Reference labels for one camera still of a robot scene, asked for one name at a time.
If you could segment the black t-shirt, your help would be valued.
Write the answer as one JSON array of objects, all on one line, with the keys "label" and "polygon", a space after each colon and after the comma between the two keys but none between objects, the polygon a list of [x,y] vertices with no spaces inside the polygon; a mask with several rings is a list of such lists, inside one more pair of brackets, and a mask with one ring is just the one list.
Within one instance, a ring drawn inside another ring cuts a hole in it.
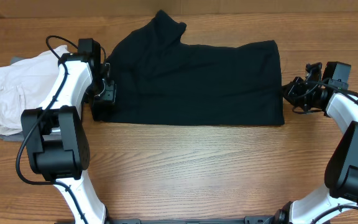
[{"label": "black t-shirt", "polygon": [[282,74],[277,44],[187,45],[186,24],[159,11],[116,45],[108,63],[117,85],[113,123],[280,126]]}]

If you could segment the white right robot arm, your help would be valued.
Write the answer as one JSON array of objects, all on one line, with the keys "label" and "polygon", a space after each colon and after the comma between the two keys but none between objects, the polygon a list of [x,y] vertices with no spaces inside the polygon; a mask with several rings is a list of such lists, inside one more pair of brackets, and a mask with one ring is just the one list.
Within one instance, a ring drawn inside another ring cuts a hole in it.
[{"label": "white right robot arm", "polygon": [[266,222],[329,223],[337,215],[358,210],[358,93],[342,78],[296,77],[282,90],[293,106],[323,111],[343,136],[326,166],[324,184],[303,199],[288,202]]}]

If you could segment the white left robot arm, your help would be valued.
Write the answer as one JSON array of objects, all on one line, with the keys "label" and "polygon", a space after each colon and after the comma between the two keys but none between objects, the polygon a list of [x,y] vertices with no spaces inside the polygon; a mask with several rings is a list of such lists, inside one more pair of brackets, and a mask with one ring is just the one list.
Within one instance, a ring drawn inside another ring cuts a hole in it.
[{"label": "white left robot arm", "polygon": [[75,223],[111,223],[89,177],[90,147],[81,116],[85,103],[95,121],[112,111],[117,87],[106,51],[97,41],[79,39],[75,48],[75,53],[57,57],[58,77],[46,99],[21,115],[24,140],[16,172],[27,184],[54,186]]}]

